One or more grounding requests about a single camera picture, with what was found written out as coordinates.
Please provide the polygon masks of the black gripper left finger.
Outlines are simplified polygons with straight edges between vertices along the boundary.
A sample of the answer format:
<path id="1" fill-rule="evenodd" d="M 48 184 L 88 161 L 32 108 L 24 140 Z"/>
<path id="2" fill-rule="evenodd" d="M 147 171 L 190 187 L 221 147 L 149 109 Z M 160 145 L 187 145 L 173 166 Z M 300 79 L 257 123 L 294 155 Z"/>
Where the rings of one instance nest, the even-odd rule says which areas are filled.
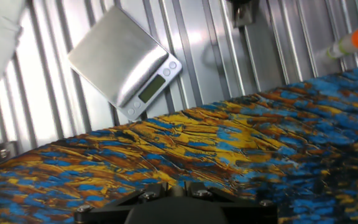
<path id="1" fill-rule="evenodd" d="M 81 205 L 74 212 L 74 223 L 125 223 L 133 208 L 166 197 L 167 190 L 168 183 L 166 182 L 149 184 L 101 208 L 95 208 L 89 204 Z"/>

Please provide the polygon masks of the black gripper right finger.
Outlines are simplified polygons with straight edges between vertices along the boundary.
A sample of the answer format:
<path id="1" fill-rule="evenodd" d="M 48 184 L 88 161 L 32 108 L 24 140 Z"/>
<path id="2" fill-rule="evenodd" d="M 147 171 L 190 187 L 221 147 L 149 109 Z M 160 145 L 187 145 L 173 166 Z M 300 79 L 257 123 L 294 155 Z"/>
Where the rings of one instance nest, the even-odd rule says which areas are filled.
<path id="1" fill-rule="evenodd" d="M 271 200 L 236 197 L 202 182 L 185 182 L 184 189 L 187 197 L 211 202 L 220 208 L 229 223 L 278 223 L 278 208 Z"/>

